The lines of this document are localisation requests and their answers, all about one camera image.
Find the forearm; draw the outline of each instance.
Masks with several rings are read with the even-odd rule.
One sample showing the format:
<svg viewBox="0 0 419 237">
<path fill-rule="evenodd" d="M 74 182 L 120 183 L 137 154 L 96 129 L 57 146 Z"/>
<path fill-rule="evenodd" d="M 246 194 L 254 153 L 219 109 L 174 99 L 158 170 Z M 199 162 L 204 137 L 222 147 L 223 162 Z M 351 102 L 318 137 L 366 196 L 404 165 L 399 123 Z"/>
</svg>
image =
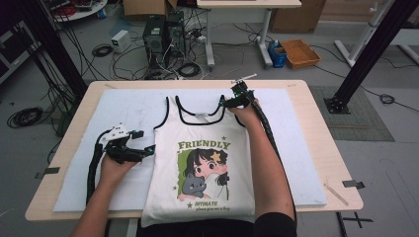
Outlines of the forearm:
<svg viewBox="0 0 419 237">
<path fill-rule="evenodd" d="M 98 185 L 71 236 L 105 235 L 108 209 L 115 189 L 113 186 Z"/>
<path fill-rule="evenodd" d="M 252 122 L 247 129 L 252 157 L 256 217 L 267 212 L 281 212 L 294 219 L 293 200 L 284 168 L 262 124 Z"/>
</svg>

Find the blue container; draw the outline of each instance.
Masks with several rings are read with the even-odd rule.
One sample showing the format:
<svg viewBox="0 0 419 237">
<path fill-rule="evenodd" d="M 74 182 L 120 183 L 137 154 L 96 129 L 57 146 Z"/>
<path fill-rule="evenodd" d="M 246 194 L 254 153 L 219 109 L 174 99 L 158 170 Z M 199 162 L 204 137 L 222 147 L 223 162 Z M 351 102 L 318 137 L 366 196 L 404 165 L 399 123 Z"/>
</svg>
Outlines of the blue container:
<svg viewBox="0 0 419 237">
<path fill-rule="evenodd" d="M 268 46 L 268 53 L 272 59 L 272 66 L 275 68 L 282 68 L 286 64 L 287 53 L 286 50 L 278 43 L 277 40 L 271 42 Z"/>
</svg>

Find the anime girl print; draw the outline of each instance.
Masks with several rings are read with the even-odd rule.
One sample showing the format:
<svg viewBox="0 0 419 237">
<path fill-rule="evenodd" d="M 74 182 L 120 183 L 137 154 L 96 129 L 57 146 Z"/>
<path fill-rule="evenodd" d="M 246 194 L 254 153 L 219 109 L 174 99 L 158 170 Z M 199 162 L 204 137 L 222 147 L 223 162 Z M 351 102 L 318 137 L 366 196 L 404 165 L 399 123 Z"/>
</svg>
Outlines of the anime girl print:
<svg viewBox="0 0 419 237">
<path fill-rule="evenodd" d="M 215 149 L 192 149 L 179 154 L 178 199 L 228 199 L 227 153 Z"/>
</svg>

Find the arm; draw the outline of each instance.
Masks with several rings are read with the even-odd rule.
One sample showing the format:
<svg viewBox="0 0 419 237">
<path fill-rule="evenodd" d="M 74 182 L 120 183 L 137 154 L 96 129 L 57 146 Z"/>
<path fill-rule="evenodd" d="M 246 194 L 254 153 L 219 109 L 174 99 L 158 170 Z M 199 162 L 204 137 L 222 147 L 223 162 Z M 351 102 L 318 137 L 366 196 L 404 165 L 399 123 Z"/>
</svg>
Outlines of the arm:
<svg viewBox="0 0 419 237">
<path fill-rule="evenodd" d="M 252 106 L 229 109 L 246 126 L 250 139 L 256 218 L 281 212 L 294 220 L 293 200 L 287 177 Z"/>
<path fill-rule="evenodd" d="M 99 184 L 70 236 L 103 237 L 105 235 L 112 195 L 126 173 L 135 164 L 134 162 L 119 164 L 105 155 Z"/>
</svg>

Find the cartoon cat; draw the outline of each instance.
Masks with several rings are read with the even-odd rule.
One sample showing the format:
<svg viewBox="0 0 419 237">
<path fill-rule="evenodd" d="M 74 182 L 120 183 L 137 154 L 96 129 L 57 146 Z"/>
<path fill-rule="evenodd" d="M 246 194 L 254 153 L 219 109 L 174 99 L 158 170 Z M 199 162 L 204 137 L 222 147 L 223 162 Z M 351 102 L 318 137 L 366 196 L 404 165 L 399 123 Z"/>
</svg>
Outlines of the cartoon cat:
<svg viewBox="0 0 419 237">
<path fill-rule="evenodd" d="M 207 185 L 203 177 L 195 177 L 192 174 L 188 174 L 182 187 L 182 193 L 184 195 L 202 198 L 204 196 L 203 191 L 206 187 Z"/>
</svg>

